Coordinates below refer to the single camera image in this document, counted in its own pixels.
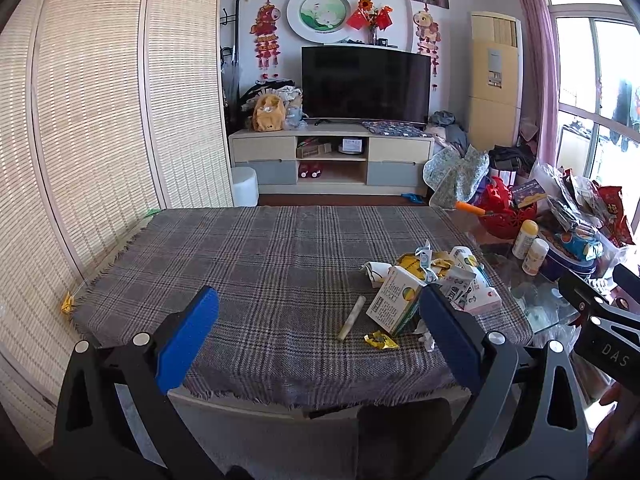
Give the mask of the blue book on basket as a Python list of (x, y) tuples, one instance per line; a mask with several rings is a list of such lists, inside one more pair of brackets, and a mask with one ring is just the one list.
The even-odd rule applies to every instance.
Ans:
[(536, 179), (532, 179), (512, 186), (511, 196), (514, 206), (523, 209), (544, 200), (547, 193)]

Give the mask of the beige grey TV cabinet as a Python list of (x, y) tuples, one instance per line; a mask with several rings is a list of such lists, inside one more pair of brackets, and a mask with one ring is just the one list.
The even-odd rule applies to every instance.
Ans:
[(434, 145), (429, 136), (380, 136), (344, 122), (229, 138), (232, 165), (255, 170), (262, 195), (422, 194)]

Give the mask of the red plastic basket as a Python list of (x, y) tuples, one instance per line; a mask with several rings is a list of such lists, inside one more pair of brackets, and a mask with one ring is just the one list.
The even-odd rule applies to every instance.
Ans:
[(480, 216), (480, 224), (500, 240), (514, 240), (525, 220), (534, 220), (537, 205), (518, 208), (513, 203), (512, 192), (499, 177), (491, 177), (475, 205), (485, 213)]

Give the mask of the yellow plush backpack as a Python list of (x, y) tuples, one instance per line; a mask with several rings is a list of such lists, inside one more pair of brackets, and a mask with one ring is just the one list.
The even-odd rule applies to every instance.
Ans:
[(281, 131), (285, 123), (285, 107), (280, 96), (265, 93), (255, 104), (252, 126), (258, 132)]

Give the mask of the yellow capped white bottle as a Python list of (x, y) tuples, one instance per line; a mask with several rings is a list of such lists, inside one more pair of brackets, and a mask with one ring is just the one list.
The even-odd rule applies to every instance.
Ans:
[(512, 246), (512, 255), (514, 255), (515, 258), (518, 260), (525, 258), (530, 246), (532, 246), (533, 241), (537, 238), (538, 230), (538, 224), (534, 220), (527, 219), (522, 223), (518, 231), (518, 236)]

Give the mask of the white medicine carton box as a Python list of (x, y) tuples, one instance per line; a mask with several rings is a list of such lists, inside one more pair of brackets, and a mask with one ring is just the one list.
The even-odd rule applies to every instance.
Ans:
[(397, 334), (416, 313), (425, 284), (401, 266), (392, 266), (366, 315), (389, 335)]

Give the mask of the red snack bag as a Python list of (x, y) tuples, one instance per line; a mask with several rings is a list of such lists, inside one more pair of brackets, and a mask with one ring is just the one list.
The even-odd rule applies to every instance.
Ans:
[(604, 205), (603, 229), (605, 236), (617, 247), (633, 245), (634, 238), (624, 209), (622, 188), (600, 185), (599, 183), (594, 185)]

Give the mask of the yellow paper bag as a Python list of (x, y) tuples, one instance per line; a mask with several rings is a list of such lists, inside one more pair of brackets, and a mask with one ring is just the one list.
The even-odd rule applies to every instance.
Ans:
[(401, 255), (396, 263), (426, 284), (441, 280), (454, 267), (448, 252), (435, 252), (428, 240), (414, 252)]

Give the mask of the lion hanging wall ornament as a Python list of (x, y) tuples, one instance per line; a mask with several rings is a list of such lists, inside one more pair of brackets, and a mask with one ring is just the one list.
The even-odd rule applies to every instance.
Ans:
[(430, 59), (432, 70), (432, 87), (437, 88), (435, 78), (439, 66), (439, 44), (442, 41), (439, 24), (434, 20), (432, 14), (428, 12), (427, 6), (413, 14), (413, 24), (416, 25), (416, 48), (420, 55)]

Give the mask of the cream standing air conditioner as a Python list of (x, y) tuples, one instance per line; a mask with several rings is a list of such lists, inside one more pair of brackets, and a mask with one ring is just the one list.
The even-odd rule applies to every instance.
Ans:
[(521, 21), (491, 12), (471, 14), (470, 143), (479, 151), (511, 146), (518, 136), (523, 93)]

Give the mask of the white paper tube wrapper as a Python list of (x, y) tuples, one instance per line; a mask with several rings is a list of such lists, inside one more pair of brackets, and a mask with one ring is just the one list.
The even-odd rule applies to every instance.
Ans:
[(352, 310), (349, 312), (348, 317), (346, 318), (346, 321), (344, 322), (343, 326), (341, 327), (340, 332), (337, 335), (337, 340), (343, 342), (346, 337), (348, 336), (348, 334), (350, 333), (350, 331), (352, 330), (352, 328), (354, 327), (358, 316), (360, 315), (360, 312), (362, 311), (362, 308), (364, 306), (364, 304), (366, 303), (367, 298), (365, 296), (359, 296), (358, 299), (356, 300), (354, 306), (352, 307)]

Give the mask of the small gold foil wrapper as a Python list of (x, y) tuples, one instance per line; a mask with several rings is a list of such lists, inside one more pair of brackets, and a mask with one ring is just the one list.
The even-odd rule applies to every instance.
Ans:
[(399, 348), (399, 344), (397, 342), (393, 341), (390, 336), (386, 333), (380, 332), (379, 330), (370, 334), (365, 334), (363, 339), (369, 346), (378, 350), (396, 350)]

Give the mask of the black flat television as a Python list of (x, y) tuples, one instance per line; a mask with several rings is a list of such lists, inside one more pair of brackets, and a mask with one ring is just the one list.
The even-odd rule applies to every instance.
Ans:
[(303, 47), (303, 111), (312, 118), (423, 122), (431, 93), (426, 56), (366, 46)]

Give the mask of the red hanging wall ornament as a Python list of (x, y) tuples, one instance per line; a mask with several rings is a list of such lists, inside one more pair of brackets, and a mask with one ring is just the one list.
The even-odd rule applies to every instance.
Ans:
[(254, 51), (260, 79), (277, 78), (279, 58), (281, 55), (277, 21), (281, 11), (271, 2), (266, 2), (258, 9), (250, 34), (254, 36)]

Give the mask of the black coat rack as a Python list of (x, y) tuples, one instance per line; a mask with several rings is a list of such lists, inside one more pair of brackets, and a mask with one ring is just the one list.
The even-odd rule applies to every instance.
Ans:
[(240, 0), (229, 0), (231, 11), (222, 7), (219, 19), (222, 32), (220, 71), (224, 92), (224, 122), (227, 133), (238, 130), (240, 117)]

